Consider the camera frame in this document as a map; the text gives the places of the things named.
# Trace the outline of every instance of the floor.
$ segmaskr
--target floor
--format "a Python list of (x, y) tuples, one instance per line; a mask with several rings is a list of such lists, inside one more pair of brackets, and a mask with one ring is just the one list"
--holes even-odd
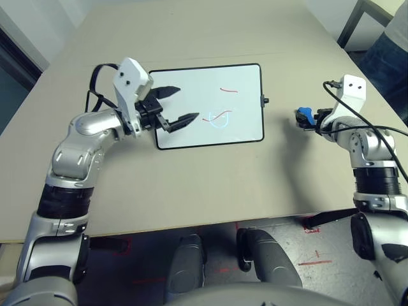
[(205, 286), (258, 281), (254, 269), (238, 269), (237, 228), (261, 228), (273, 236), (298, 270), (304, 288), (357, 306), (391, 305), (373, 275), (374, 266), (353, 251), (349, 218), (306, 230), (294, 218), (233, 222), (198, 228), (124, 235), (124, 254), (91, 251), (89, 270), (77, 286), (80, 305), (162, 305), (166, 273), (180, 237), (198, 233), (208, 253)]

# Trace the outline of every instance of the silver robot arm segment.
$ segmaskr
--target silver robot arm segment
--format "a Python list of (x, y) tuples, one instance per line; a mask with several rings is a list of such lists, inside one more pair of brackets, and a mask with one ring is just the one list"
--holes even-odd
[(74, 118), (54, 152), (18, 262), (18, 286), (4, 305), (77, 305), (73, 283), (86, 273), (89, 237), (84, 231), (106, 151), (126, 135), (137, 138), (143, 130), (156, 128), (171, 133), (198, 115), (165, 120), (157, 99), (180, 89), (151, 89), (153, 79), (133, 59), (124, 59), (113, 83), (119, 107)]
[[(365, 81), (346, 75), (337, 96), (357, 112), (365, 101)], [(353, 247), (370, 260), (394, 305), (408, 304), (408, 198), (400, 191), (398, 167), (384, 142), (342, 105), (323, 115), (318, 133), (336, 142), (350, 154), (356, 179), (353, 201), (360, 211), (351, 218)], [(395, 141), (387, 129), (379, 132), (395, 152)]]

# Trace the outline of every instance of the beige tabletop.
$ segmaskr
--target beige tabletop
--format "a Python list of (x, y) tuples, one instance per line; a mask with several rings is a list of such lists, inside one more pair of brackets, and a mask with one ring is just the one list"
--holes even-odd
[[(91, 12), (44, 72), (0, 137), (0, 241), (24, 238), (52, 153), (84, 110), (95, 65), (140, 61), (145, 69), (257, 62), (265, 139), (160, 151), (152, 133), (106, 155), (91, 203), (90, 235), (152, 231), (353, 207), (349, 154), (295, 127), (299, 106), (334, 105), (325, 80), (363, 76), (298, 0), (176, 0)], [(114, 71), (97, 88), (113, 99)], [(362, 114), (407, 128), (369, 84)], [(408, 168), (408, 142), (395, 135)]]

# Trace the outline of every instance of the whiteboard frame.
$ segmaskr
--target whiteboard frame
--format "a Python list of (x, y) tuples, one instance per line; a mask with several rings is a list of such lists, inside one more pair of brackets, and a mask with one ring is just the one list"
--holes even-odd
[(261, 65), (259, 65), (257, 62), (250, 62), (247, 64), (231, 64), (231, 65), (222, 65), (222, 66), (204, 66), (204, 67), (192, 67), (192, 68), (172, 68), (172, 69), (156, 69), (156, 70), (150, 70), (149, 74), (153, 72), (165, 72), (165, 71), (180, 71), (180, 70), (196, 70), (196, 69), (210, 69), (210, 68), (225, 68), (225, 67), (238, 67), (238, 66), (253, 66), (256, 65), (259, 68), (259, 87), (261, 89), (261, 95), (259, 97), (259, 104), (261, 105), (261, 118), (262, 118), (262, 138), (259, 140), (246, 140), (242, 142), (224, 142), (224, 143), (209, 143), (209, 144), (203, 144), (203, 145), (188, 145), (188, 146), (181, 146), (181, 147), (172, 147), (172, 148), (161, 148), (159, 146), (159, 140), (157, 139), (157, 130), (154, 130), (154, 138), (156, 140), (156, 147), (159, 150), (174, 150), (174, 149), (186, 149), (186, 148), (196, 148), (196, 147), (209, 147), (213, 145), (234, 145), (237, 143), (248, 143), (248, 142), (261, 142), (265, 138), (265, 125), (264, 125), (264, 118), (263, 118), (263, 108), (265, 107), (265, 104), (263, 102), (263, 90), (262, 90), (262, 69)]

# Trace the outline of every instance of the blue object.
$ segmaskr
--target blue object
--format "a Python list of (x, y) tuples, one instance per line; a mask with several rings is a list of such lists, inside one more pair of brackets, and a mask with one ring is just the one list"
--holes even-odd
[(312, 124), (313, 126), (316, 125), (316, 123), (314, 123), (312, 109), (310, 107), (299, 107), (298, 111), (307, 117), (307, 120), (310, 124)]

